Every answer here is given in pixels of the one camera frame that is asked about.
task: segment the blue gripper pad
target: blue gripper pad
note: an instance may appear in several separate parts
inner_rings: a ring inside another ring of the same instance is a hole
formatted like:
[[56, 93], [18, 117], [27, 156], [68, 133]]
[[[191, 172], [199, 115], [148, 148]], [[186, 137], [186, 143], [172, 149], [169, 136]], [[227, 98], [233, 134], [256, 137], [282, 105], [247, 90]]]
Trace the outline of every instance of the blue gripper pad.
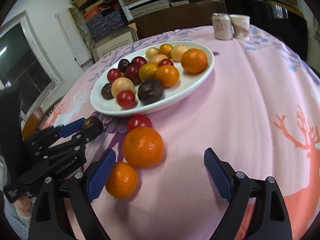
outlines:
[[86, 198], [91, 203], [94, 199], [100, 196], [100, 193], [109, 178], [109, 175], [116, 163], [116, 153], [114, 150], [109, 150], [109, 154], [101, 161], [100, 166], [96, 169], [94, 175], [88, 182]]
[[233, 199], [231, 181], [209, 149], [206, 149], [204, 152], [204, 165], [207, 167], [207, 170], [214, 184], [216, 185], [220, 196], [231, 203]]
[[59, 132], [59, 137], [67, 138], [71, 134], [74, 134], [75, 132], [78, 132], [83, 125], [85, 121], [85, 118], [81, 118], [77, 121], [74, 121], [70, 124], [65, 125], [64, 127], [61, 128]]

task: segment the aluminum can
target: aluminum can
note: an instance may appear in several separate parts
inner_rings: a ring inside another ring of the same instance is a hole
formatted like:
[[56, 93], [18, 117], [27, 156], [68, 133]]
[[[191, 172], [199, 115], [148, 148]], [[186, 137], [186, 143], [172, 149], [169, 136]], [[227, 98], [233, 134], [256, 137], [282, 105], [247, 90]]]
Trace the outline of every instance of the aluminum can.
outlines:
[[211, 19], [216, 39], [231, 40], [233, 38], [231, 19], [228, 14], [213, 13]]

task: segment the deer pattern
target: deer pattern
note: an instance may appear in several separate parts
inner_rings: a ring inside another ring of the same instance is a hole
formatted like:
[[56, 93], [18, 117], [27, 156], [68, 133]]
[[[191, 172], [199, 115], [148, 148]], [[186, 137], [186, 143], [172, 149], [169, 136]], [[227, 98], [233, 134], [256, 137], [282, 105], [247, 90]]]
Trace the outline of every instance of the deer pattern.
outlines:
[[308, 93], [309, 96], [313, 97], [318, 103], [320, 103], [320, 88], [316, 87], [315, 91], [313, 91], [312, 88], [310, 88], [310, 92]]
[[285, 115], [282, 117], [276, 115], [278, 122], [274, 123], [296, 148], [308, 151], [306, 157], [310, 159], [308, 186], [284, 197], [291, 221], [293, 239], [300, 239], [308, 229], [308, 223], [314, 217], [320, 199], [320, 150], [317, 148], [317, 144], [320, 142], [319, 130], [318, 126], [313, 127], [310, 121], [305, 118], [299, 105], [298, 108], [299, 110], [296, 113], [297, 126], [304, 136], [303, 143], [295, 139], [286, 129]]
[[52, 116], [52, 119], [50, 120], [50, 122], [46, 122], [43, 126], [43, 129], [49, 127], [49, 126], [52, 126], [54, 124], [54, 122], [57, 120], [58, 116], [60, 114], [62, 114], [62, 111], [64, 109], [64, 104], [65, 102], [59, 104], [59, 106], [54, 109], [54, 111], [52, 112], [51, 116]]
[[59, 126], [62, 124], [66, 125], [66, 124], [70, 123], [72, 117], [74, 115], [79, 114], [82, 104], [86, 103], [89, 100], [89, 98], [90, 98], [89, 91], [87, 91], [83, 94], [81, 94], [81, 92], [77, 92], [75, 94], [75, 96], [73, 97], [74, 106], [71, 109], [71, 111], [68, 113], [64, 112], [63, 114], [59, 114], [59, 116], [53, 122], [53, 125], [56, 127], [56, 126]]

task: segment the window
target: window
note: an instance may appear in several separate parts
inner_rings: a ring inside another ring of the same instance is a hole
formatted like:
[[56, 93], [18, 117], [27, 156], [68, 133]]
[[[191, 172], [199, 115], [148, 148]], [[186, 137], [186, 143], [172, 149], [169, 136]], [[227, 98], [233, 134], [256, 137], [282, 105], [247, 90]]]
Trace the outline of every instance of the window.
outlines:
[[16, 16], [0, 29], [0, 89], [16, 83], [21, 89], [23, 119], [63, 84], [37, 40], [26, 13]]

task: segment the screw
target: screw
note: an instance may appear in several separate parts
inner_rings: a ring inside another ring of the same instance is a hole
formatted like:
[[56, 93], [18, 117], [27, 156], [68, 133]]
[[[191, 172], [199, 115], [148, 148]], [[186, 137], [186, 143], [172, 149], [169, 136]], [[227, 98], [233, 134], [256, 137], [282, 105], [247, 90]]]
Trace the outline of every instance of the screw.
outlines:
[[274, 177], [268, 177], [268, 181], [269, 181], [270, 183], [275, 183], [275, 182], [276, 182], [276, 180], [275, 180]]
[[236, 173], [236, 176], [237, 176], [239, 179], [243, 179], [243, 178], [244, 178], [244, 173], [241, 172], [241, 171], [238, 171], [238, 172]]
[[45, 182], [45, 183], [50, 183], [50, 182], [51, 182], [51, 180], [52, 180], [52, 178], [51, 178], [51, 177], [46, 177], [46, 178], [44, 179], [44, 182]]
[[83, 176], [83, 172], [81, 172], [81, 171], [78, 171], [78, 172], [75, 174], [75, 178], [76, 178], [76, 179], [80, 179], [80, 178], [82, 178], [82, 176]]

